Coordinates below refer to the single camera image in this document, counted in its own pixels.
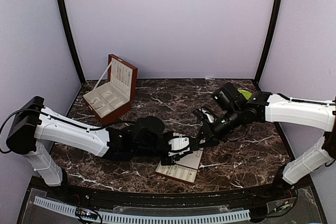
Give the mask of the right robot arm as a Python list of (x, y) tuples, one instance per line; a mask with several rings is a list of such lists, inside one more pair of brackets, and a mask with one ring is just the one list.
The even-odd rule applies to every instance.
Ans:
[(230, 82), (216, 90), (212, 98), (225, 114), (216, 117), (211, 113), (198, 113), (202, 121), (197, 135), (201, 147), (226, 142), (235, 128), (253, 122), (292, 123), (324, 131), (315, 145), (279, 169), (278, 177), (268, 187), (268, 195), (273, 200), (286, 194), (288, 186), (335, 159), (335, 101), (294, 99), (263, 91), (255, 91), (246, 99)]

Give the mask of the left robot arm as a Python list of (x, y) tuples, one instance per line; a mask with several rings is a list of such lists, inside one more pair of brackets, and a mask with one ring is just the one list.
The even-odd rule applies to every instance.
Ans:
[(67, 184), (65, 170), (45, 149), (45, 141), (65, 144), (109, 161), (159, 157), (164, 165), (175, 164), (197, 145), (192, 137), (166, 132), (163, 121), (154, 116), (127, 121), (121, 129), (114, 128), (117, 122), (94, 127), (56, 113), (44, 106), (44, 98), (39, 96), (5, 119), (9, 120), (12, 124), (5, 142), (6, 153), (24, 156), (63, 201), (74, 197), (74, 189)]

